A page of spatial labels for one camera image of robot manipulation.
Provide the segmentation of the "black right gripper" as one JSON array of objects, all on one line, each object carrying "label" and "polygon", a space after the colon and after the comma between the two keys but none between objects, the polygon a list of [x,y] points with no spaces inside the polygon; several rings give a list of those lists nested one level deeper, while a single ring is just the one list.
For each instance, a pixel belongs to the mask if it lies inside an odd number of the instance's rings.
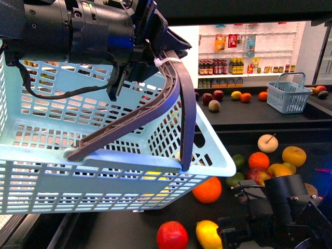
[{"label": "black right gripper", "polygon": [[262,248],[274,246],[273,211],[263,189],[254,180],[239,181],[231,188],[243,210],[237,216],[218,219],[217,233],[223,248],[239,248],[249,241]]}]

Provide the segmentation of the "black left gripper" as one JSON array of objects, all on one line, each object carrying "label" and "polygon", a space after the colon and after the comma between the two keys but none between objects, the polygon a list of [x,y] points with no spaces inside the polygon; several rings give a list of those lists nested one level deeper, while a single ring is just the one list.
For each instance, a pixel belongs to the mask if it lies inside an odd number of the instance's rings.
[{"label": "black left gripper", "polygon": [[116,82],[107,88],[111,101],[117,99],[125,81],[144,82],[157,73],[154,59],[163,58],[164,51],[173,50],[181,59],[191,48],[189,42],[168,28],[155,1],[123,1],[122,5],[133,22],[134,45],[130,60],[120,66]]}]

